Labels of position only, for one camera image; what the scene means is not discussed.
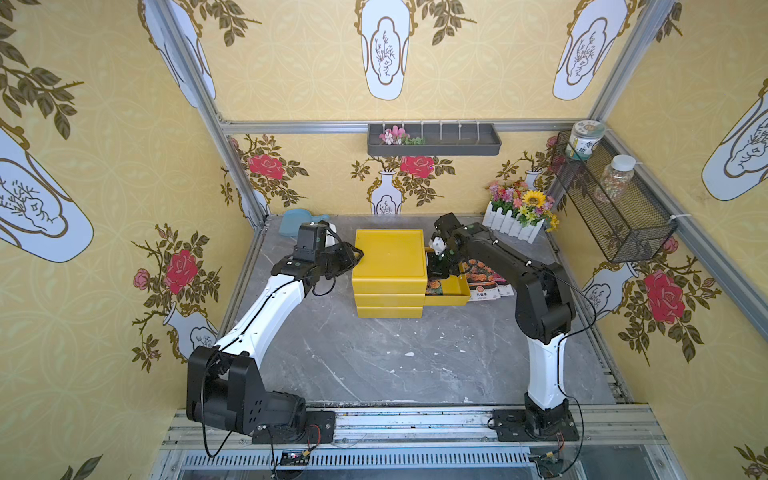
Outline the yellow drawer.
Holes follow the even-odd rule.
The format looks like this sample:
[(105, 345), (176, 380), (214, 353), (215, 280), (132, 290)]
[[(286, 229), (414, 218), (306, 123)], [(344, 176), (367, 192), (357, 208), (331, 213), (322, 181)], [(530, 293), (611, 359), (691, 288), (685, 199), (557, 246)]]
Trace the yellow drawer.
[(442, 281), (442, 296), (424, 296), (425, 306), (464, 306), (470, 299), (470, 289), (466, 280), (467, 263), (461, 265), (462, 273)]

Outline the orange flower seed bag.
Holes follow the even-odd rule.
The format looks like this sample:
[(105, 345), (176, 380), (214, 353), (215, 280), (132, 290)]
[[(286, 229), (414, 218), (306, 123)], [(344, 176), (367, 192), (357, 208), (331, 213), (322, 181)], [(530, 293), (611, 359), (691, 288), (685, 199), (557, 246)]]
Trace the orange flower seed bag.
[(473, 302), (490, 301), (501, 298), (499, 286), (495, 281), (495, 272), (485, 263), (470, 259), (467, 265), (466, 280)]

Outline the yellow three-drawer cabinet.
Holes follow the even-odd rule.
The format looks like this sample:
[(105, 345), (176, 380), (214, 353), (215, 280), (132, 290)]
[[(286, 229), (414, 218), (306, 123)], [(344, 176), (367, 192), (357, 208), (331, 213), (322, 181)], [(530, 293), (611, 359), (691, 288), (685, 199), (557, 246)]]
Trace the yellow three-drawer cabinet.
[(355, 246), (364, 253), (352, 272), (357, 315), (362, 319), (420, 318), (427, 287), (423, 231), (359, 229)]

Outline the pink rose seed bag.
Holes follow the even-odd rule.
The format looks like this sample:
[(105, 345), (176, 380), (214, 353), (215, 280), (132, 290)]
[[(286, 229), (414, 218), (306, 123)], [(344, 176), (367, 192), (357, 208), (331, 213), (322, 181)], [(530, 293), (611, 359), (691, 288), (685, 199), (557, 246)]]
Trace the pink rose seed bag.
[(495, 284), (501, 297), (509, 297), (515, 295), (514, 288), (505, 279), (496, 279)]

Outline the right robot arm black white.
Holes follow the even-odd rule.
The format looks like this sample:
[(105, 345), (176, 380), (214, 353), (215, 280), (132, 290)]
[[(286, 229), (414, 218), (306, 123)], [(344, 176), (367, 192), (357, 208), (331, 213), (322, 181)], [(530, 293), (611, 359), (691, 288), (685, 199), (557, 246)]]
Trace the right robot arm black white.
[(427, 257), (430, 280), (446, 279), (471, 260), (484, 263), (515, 292), (514, 318), (527, 337), (529, 385), (526, 421), (538, 435), (564, 422), (569, 402), (562, 386), (564, 347), (575, 317), (574, 300), (564, 269), (558, 263), (532, 260), (497, 239), (480, 223), (461, 224), (445, 214), (434, 222)]

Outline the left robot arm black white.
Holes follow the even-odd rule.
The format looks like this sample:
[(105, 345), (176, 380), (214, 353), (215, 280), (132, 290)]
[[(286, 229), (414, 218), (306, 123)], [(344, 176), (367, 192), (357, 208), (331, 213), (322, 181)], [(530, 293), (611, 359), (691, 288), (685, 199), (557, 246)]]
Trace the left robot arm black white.
[(268, 431), (289, 440), (307, 428), (306, 400), (266, 389), (260, 366), (274, 337), (317, 282), (351, 271), (362, 250), (340, 241), (314, 251), (297, 247), (276, 263), (246, 314), (213, 346), (188, 359), (186, 415), (206, 427), (256, 437)]

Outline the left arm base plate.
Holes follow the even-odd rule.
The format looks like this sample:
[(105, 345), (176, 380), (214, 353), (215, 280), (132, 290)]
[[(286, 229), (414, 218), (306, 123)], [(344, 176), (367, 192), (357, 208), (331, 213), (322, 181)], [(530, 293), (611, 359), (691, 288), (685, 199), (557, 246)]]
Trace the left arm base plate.
[(291, 424), (270, 425), (252, 437), (252, 444), (315, 445), (334, 442), (336, 414), (331, 410), (308, 410), (298, 414)]

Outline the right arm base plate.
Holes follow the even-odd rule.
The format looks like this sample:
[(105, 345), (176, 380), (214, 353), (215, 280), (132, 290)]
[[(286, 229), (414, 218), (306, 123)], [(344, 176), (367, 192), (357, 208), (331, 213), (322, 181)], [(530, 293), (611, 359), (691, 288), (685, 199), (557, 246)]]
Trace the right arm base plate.
[(499, 442), (573, 442), (580, 439), (577, 422), (570, 412), (539, 426), (536, 416), (523, 408), (495, 409), (486, 426), (496, 433)]

